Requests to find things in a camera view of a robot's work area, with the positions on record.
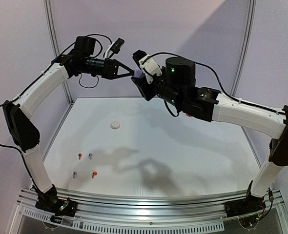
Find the aluminium corner post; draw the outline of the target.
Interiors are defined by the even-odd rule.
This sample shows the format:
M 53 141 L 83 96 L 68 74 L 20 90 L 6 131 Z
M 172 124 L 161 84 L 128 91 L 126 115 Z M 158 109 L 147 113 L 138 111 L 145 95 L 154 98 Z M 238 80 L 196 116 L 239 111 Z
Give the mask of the aluminium corner post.
M 43 4 L 44 4 L 44 11 L 46 15 L 46 22 L 47 22 L 47 27 L 48 27 L 53 54 L 54 54 L 54 57 L 57 57 L 60 54 L 60 47 L 58 44 L 56 28 L 55 28 L 54 19 L 53 19 L 52 1 L 43 0 Z M 68 82 L 65 81 L 62 84 L 62 87 L 63 87 L 63 91 L 64 91 L 68 104 L 69 105 L 72 104 L 74 100 L 72 98 Z
M 254 21 L 254 14 L 255 14 L 255 8 L 256 8 L 256 0 L 250 0 L 248 2 L 248 8 L 247 8 L 247 17 L 244 27 L 244 34 L 243 34 L 243 40 L 240 50 L 240 57 L 237 64 L 237 69 L 234 77 L 234 81 L 230 90 L 230 93 L 234 96 L 236 94 L 236 91 L 238 89 L 241 74 L 244 68 L 247 51 L 249 47 L 249 41 L 251 37 L 252 27 L 253 27 L 253 21 Z

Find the red earbud front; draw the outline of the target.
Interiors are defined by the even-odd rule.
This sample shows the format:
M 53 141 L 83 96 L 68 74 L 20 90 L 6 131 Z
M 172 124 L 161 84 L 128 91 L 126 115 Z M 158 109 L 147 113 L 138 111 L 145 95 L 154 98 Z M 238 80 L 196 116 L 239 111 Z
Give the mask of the red earbud front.
M 92 173 L 92 176 L 91 176 L 92 179 L 93 179 L 96 175 L 97 175 L 97 172 L 93 172 L 93 173 Z

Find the aluminium front rail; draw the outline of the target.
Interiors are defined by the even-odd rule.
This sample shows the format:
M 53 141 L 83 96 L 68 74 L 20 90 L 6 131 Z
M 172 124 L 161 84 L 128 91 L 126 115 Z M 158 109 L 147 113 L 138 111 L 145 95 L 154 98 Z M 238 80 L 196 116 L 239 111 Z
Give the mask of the aluminium front rail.
M 52 220 L 35 208 L 34 191 L 22 189 L 17 200 L 12 234 L 288 234 L 288 215 L 279 190 L 267 202 L 266 216 L 256 213 L 229 217 L 224 204 L 245 192 L 194 197 L 123 197 L 60 189 L 78 203 L 74 217 Z

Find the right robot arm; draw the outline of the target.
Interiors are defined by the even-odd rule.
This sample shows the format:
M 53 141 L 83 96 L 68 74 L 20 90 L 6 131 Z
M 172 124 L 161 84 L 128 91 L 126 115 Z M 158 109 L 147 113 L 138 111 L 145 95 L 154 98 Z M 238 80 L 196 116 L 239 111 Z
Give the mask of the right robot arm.
M 158 96 L 166 107 L 174 106 L 173 117 L 185 113 L 207 122 L 246 127 L 271 138 L 267 159 L 251 181 L 247 197 L 240 202 L 242 211 L 250 213 L 279 172 L 288 166 L 288 106 L 273 109 L 232 97 L 223 90 L 198 88 L 195 86 L 197 63 L 183 57 L 167 58 L 164 67 L 150 55 L 133 60 L 139 69 L 132 81 L 142 97 L 150 101 Z

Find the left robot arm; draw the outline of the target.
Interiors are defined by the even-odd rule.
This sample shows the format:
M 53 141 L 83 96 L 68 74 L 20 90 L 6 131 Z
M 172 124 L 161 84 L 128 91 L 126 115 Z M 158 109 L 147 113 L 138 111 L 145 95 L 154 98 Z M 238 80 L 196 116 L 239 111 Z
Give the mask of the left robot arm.
M 43 195 L 41 203 L 49 211 L 60 208 L 60 200 L 45 169 L 40 153 L 40 132 L 30 118 L 38 106 L 62 83 L 81 74 L 114 80 L 128 77 L 134 71 L 113 59 L 124 44 L 122 38 L 112 42 L 104 57 L 94 55 L 97 40 L 93 36 L 78 36 L 68 54 L 62 53 L 32 84 L 25 88 L 13 101 L 4 103 L 3 112 L 13 142 L 21 150 L 25 167 L 32 179 L 38 195 Z

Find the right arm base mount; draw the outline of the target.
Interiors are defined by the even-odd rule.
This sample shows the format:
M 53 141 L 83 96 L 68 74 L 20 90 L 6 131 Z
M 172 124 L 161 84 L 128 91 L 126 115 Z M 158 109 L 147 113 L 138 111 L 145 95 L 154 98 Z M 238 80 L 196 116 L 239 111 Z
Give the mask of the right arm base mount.
M 246 197 L 243 199 L 228 201 L 224 203 L 227 217 L 235 217 L 263 210 L 266 207 L 263 198 Z

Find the left aluminium corner post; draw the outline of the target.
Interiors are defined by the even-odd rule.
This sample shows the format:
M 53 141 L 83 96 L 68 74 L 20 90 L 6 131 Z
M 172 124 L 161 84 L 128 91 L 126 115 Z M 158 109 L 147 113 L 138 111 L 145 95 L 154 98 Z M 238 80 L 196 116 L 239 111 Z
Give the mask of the left aluminium corner post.
M 54 19 L 53 19 L 52 1 L 43 0 L 43 4 L 44 4 L 44 11 L 46 15 L 46 22 L 47 22 L 47 27 L 48 27 L 53 54 L 54 54 L 54 57 L 57 57 L 60 54 L 60 47 L 58 44 L 56 28 L 55 28 Z M 63 91 L 64 91 L 68 104 L 69 105 L 72 104 L 74 100 L 72 98 L 68 82 L 65 81 L 62 84 L 62 87 L 63 87 Z

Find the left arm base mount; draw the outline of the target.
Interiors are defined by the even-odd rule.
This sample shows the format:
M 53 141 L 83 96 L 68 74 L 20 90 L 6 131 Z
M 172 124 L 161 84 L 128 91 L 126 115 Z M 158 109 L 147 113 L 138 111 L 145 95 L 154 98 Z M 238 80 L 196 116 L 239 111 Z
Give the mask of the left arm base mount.
M 68 198 L 58 196 L 43 195 L 39 196 L 35 207 L 39 210 L 54 213 L 55 216 L 74 217 L 77 211 L 78 202 Z

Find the purple charging case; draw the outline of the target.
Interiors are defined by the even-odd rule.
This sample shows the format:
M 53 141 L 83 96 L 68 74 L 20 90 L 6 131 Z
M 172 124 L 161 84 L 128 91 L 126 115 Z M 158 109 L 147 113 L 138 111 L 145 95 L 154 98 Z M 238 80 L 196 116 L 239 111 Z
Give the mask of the purple charging case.
M 134 78 L 142 78 L 142 77 L 144 77 L 145 75 L 144 75 L 144 73 L 142 72 L 142 70 L 139 70 L 139 69 L 137 69 L 137 70 L 135 70 L 135 72 L 134 72 Z

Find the right aluminium corner post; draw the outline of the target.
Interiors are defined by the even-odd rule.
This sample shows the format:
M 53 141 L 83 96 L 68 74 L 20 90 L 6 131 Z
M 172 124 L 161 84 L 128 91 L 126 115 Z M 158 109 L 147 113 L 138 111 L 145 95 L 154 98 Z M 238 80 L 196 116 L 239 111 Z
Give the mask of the right aluminium corner post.
M 251 37 L 252 27 L 253 27 L 253 21 L 254 21 L 254 14 L 255 14 L 255 8 L 256 8 L 256 0 L 250 0 L 248 2 L 248 8 L 247 8 L 247 17 L 244 27 L 244 34 L 243 34 L 243 40 L 240 50 L 240 57 L 237 64 L 237 69 L 234 77 L 234 81 L 230 90 L 230 93 L 234 96 L 236 94 L 236 91 L 238 89 L 241 74 L 244 68 L 247 51 L 249 47 L 249 41 Z

